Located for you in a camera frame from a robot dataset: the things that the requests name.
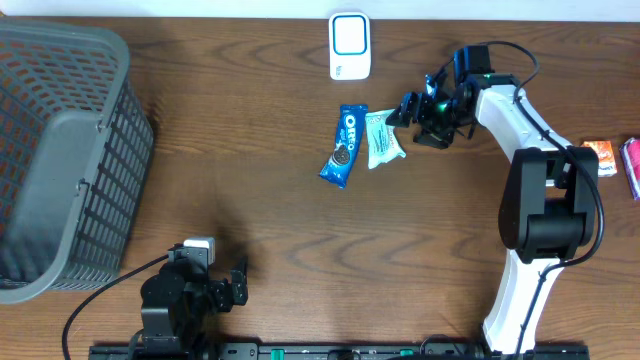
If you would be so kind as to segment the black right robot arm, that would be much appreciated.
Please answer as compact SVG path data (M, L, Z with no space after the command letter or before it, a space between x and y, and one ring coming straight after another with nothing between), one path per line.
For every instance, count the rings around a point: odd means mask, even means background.
M482 323L484 352L530 359L554 281L564 269L589 260L602 243L599 160L593 149L572 145L547 124L529 102L524 82L493 69L493 45L457 50L426 76L424 91L404 96L386 123L418 125L415 143L437 149L448 148L458 134L471 138L483 127L508 158L498 214L505 267Z

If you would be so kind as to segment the teal snack packet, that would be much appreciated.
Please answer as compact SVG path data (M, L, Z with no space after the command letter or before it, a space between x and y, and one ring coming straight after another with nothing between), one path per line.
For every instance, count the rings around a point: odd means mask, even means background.
M368 168L370 170L386 164L396 158L405 158L406 153L400 146L394 127L387 125L392 109L368 113L366 115L366 133L368 142Z

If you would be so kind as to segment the purple red snack bag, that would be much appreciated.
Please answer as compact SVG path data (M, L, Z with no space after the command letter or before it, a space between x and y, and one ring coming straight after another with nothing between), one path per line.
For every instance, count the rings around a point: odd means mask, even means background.
M639 139L630 138L620 147L623 167L629 182L631 194L639 200Z

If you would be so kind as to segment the blue Oreo cookie pack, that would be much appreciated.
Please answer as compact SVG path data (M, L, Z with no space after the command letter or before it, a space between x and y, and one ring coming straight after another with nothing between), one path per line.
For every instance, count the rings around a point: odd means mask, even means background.
M367 111L366 104L340 106L334 149L319 176L342 189L357 159Z

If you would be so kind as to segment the small orange snack box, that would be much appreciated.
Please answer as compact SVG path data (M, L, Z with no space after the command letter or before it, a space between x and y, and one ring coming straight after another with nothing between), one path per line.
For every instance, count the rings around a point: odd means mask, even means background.
M598 156L599 177L611 177L617 174L617 165L614 157L613 147L608 140L588 140L582 143L583 147L590 147Z

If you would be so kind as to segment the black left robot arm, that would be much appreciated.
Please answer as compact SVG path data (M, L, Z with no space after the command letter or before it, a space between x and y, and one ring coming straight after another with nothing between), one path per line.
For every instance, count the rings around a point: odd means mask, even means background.
M191 359L218 357L206 339L204 320L248 300L248 258L242 257L230 277L210 277L211 245L177 245L168 251L158 274L141 287L143 328L129 342L129 359Z

